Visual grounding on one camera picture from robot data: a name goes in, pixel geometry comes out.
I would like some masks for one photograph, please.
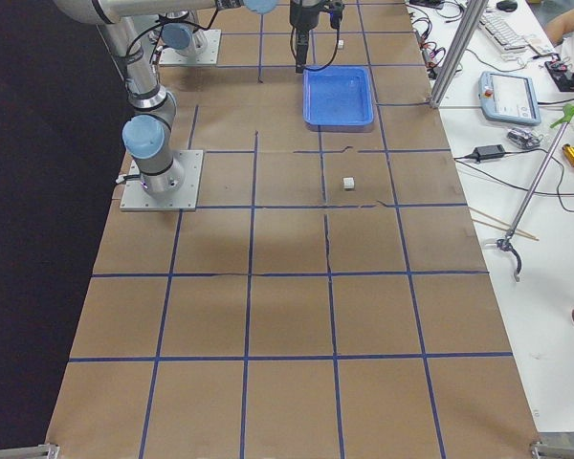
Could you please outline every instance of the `keyboard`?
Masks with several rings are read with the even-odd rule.
[[[494,43],[504,60],[514,60],[528,49],[527,41],[518,35],[497,11],[485,11],[478,27]]]

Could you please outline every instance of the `blue tray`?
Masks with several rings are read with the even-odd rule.
[[[304,73],[304,119],[314,126],[360,130],[374,121],[367,69],[331,66]]]

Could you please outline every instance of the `person's arm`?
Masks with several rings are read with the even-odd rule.
[[[557,16],[544,27],[544,32],[553,45],[558,44],[566,33],[574,32],[574,10]]]

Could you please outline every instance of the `metal base plate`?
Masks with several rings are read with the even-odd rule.
[[[204,35],[209,42],[209,45],[196,57],[185,57],[179,55],[171,48],[162,51],[160,57],[160,66],[163,67],[200,67],[205,65],[217,65],[217,58],[219,57],[219,43],[221,41],[221,31],[219,29],[211,29],[204,31]]]
[[[161,194],[148,194],[138,180],[130,180],[125,184],[121,198],[123,211],[166,211],[166,210],[195,210],[198,204],[200,176],[202,175],[203,150],[176,150],[174,161],[185,170],[185,179],[181,186],[174,191]],[[130,175],[138,174],[139,169],[132,161]]]

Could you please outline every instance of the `black wall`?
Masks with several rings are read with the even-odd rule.
[[[0,0],[0,448],[44,442],[129,116],[94,26]]]

